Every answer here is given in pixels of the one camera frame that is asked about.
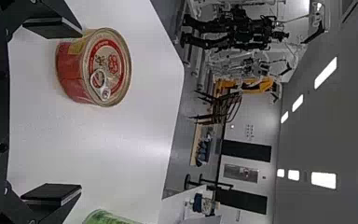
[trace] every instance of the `white table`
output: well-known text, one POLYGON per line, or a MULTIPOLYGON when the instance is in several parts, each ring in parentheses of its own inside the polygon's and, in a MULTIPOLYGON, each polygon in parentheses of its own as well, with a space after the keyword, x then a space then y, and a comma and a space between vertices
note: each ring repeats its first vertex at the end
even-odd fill
POLYGON ((132 82, 121 104, 81 105, 55 75, 57 41, 20 29, 9 44, 8 180, 18 194, 44 183, 74 183, 83 194, 66 223, 94 209, 157 223, 184 68, 149 0, 67 0, 86 28, 126 38, 132 82))

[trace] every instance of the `green can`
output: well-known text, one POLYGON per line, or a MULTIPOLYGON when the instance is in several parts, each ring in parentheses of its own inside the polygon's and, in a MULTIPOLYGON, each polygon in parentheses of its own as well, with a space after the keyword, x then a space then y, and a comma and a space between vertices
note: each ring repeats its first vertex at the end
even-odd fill
POLYGON ((124 217, 118 217, 112 213, 106 212, 102 209, 93 211, 89 216, 84 220, 83 224, 141 224, 139 222, 134 222, 124 217))

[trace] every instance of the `tin can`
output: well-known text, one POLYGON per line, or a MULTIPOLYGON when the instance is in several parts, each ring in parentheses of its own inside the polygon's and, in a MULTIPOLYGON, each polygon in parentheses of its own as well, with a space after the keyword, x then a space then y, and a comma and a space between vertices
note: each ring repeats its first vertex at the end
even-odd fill
POLYGON ((124 217, 115 216, 104 210, 95 210, 86 217, 83 224, 141 224, 124 217))
POLYGON ((66 94, 82 104, 117 105, 131 82, 131 56, 115 30, 88 30, 57 47, 56 69, 66 94))

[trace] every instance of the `black pants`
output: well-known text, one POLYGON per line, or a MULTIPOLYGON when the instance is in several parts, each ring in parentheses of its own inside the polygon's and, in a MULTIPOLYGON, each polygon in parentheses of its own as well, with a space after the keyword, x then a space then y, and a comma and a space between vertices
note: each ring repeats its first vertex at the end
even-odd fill
POLYGON ((197 46, 202 49, 243 49, 243 50, 252 50, 252 49, 266 49, 267 43, 250 43, 252 40, 251 35, 247 34, 235 34, 235 35, 225 35, 218 39, 201 39, 197 38, 191 34, 185 34, 185 42, 189 45, 197 46))
POLYGON ((192 18, 189 14, 185 14, 183 26, 190 26, 198 30, 201 34, 211 33, 229 33, 237 27, 245 27, 248 24, 247 20, 232 20, 227 18, 214 19, 212 21, 198 21, 192 18))

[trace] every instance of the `can lid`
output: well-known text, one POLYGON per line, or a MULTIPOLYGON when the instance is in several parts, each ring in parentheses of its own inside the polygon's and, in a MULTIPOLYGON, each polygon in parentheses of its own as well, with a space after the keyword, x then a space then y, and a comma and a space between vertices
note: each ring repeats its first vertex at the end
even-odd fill
POLYGON ((82 76, 91 99, 101 106, 121 102, 131 82, 131 56, 124 38, 103 28, 85 38, 82 76))

